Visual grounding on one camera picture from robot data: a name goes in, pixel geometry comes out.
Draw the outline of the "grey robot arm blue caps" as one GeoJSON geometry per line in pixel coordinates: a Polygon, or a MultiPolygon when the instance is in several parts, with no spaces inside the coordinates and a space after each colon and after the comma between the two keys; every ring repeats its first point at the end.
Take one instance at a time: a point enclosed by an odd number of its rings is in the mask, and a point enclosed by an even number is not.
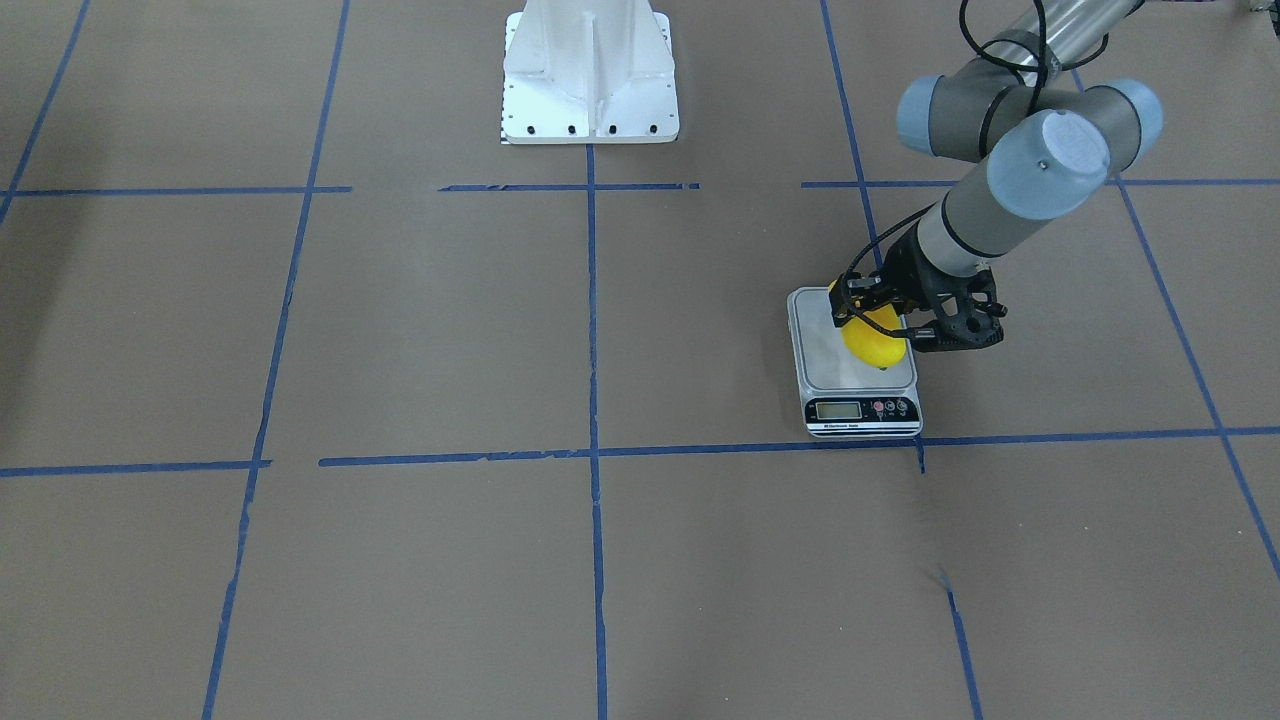
{"type": "Polygon", "coordinates": [[[1082,91],[1053,82],[1097,59],[1137,1],[1037,1],[973,59],[902,94],[901,143],[972,169],[932,206],[890,228],[877,272],[855,265],[829,287],[832,325],[856,350],[987,348],[1006,307],[992,264],[1075,211],[1139,161],[1164,132],[1156,92],[1135,79],[1082,91]]]}

